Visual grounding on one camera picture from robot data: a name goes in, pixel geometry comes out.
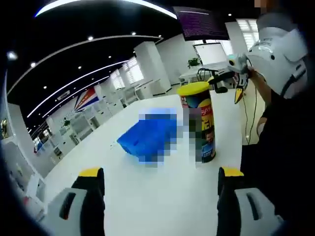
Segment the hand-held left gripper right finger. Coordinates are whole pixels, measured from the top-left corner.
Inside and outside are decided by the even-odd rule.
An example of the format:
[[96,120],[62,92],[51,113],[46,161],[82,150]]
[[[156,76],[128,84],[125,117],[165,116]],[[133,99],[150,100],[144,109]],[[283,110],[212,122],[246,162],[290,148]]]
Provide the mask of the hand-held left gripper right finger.
[[249,188],[236,168],[219,168],[218,196],[218,236],[271,236],[283,223],[272,202]]

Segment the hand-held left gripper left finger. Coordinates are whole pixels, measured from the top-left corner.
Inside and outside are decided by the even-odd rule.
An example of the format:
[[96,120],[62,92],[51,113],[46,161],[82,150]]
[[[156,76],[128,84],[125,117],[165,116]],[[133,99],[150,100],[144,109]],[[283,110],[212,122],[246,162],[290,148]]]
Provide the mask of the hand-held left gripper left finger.
[[105,181],[101,167],[83,170],[70,188],[48,205],[46,231],[50,236],[103,236]]

